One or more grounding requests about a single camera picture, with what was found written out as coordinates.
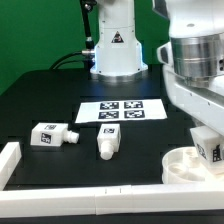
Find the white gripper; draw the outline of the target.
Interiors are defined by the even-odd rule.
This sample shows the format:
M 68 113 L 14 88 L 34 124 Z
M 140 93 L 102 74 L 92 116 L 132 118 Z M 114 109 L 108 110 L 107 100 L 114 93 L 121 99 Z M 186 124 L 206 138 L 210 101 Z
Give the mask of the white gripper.
M 173 105 L 224 136 L 224 75 L 211 78 L 206 88 L 187 85 L 174 73 L 171 43 L 157 49 L 167 95 Z

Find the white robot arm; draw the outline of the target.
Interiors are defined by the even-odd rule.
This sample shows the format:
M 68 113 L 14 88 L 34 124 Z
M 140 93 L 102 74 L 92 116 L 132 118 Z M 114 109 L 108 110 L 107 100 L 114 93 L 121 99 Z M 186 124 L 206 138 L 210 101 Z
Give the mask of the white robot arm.
M 99 41 L 94 78 L 131 80 L 145 72 L 135 36 L 134 0 L 96 0 Z M 170 101 L 224 136 L 224 0 L 152 0 L 167 18 L 169 42 L 157 49 Z

